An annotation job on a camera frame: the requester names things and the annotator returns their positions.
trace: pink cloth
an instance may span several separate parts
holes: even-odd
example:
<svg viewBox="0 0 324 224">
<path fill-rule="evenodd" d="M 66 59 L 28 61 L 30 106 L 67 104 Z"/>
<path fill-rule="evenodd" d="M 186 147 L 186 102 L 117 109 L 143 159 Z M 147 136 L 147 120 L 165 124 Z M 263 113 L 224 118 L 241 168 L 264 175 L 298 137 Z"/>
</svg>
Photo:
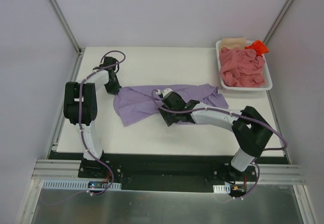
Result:
<svg viewBox="0 0 324 224">
<path fill-rule="evenodd" d="M 221 49 L 220 74 L 227 86 L 260 87 L 265 84 L 262 74 L 265 63 L 263 57 L 257 56 L 253 49 L 241 50 L 226 47 Z"/>
</svg>

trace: fabric pile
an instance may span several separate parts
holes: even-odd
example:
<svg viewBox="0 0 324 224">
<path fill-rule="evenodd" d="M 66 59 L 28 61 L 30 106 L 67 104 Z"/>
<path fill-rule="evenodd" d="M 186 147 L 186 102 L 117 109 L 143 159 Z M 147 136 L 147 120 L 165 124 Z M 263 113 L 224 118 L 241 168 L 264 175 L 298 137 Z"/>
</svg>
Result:
<svg viewBox="0 0 324 224">
<path fill-rule="evenodd" d="M 218 93 L 218 87 L 204 85 L 148 85 L 127 86 L 119 90 L 115 96 L 113 107 L 121 118 L 124 126 L 134 124 L 152 114 L 158 113 L 157 106 L 151 98 L 153 89 L 164 90 L 171 88 L 177 92 L 184 101 L 199 100 L 209 106 L 227 109 L 228 104 L 223 95 Z"/>
<path fill-rule="evenodd" d="M 247 47 L 245 43 L 244 38 L 227 38 L 220 44 L 220 74 L 227 86 L 260 87 L 265 84 L 262 55 L 269 50 L 260 40 Z"/>
</svg>

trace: lavender shirt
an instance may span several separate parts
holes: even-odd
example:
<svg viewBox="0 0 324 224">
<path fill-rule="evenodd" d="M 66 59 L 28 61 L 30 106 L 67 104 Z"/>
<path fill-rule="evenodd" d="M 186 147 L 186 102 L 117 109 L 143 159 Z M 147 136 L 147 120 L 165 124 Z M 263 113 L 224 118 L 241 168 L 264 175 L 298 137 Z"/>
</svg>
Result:
<svg viewBox="0 0 324 224">
<path fill-rule="evenodd" d="M 223 95 L 218 93 L 218 87 L 204 84 L 196 85 L 150 85 L 127 86 L 120 89 L 115 96 L 113 107 L 120 116 L 124 126 L 134 124 L 152 114 L 158 113 L 157 106 L 151 98 L 153 89 L 164 90 L 171 88 L 177 92 L 185 102 L 190 99 L 199 100 L 209 106 L 227 109 L 228 104 Z"/>
</svg>

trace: white wall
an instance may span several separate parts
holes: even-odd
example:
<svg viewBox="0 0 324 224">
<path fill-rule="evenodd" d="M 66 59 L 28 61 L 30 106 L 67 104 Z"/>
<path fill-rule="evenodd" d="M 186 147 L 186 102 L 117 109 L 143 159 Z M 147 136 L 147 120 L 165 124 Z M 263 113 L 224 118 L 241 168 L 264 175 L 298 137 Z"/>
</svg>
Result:
<svg viewBox="0 0 324 224">
<path fill-rule="evenodd" d="M 271 95 L 293 163 L 324 223 L 324 0 L 296 0 L 270 41 Z"/>
<path fill-rule="evenodd" d="M 263 39 L 286 0 L 57 0 L 81 47 L 214 47 Z"/>
<path fill-rule="evenodd" d="M 15 223 L 76 54 L 47 0 L 0 0 L 0 223 Z"/>
</svg>

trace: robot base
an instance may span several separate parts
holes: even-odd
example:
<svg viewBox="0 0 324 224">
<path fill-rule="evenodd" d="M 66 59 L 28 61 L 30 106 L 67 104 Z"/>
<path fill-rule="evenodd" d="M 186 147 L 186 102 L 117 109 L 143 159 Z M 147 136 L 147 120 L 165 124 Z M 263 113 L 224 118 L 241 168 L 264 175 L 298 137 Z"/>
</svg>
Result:
<svg viewBox="0 0 324 224">
<path fill-rule="evenodd" d="M 104 159 L 104 154 L 102 154 L 100 160 L 106 162 Z M 106 178 L 107 169 L 101 163 L 96 160 L 88 160 L 83 158 L 79 167 L 78 177 L 82 178 Z"/>
</svg>

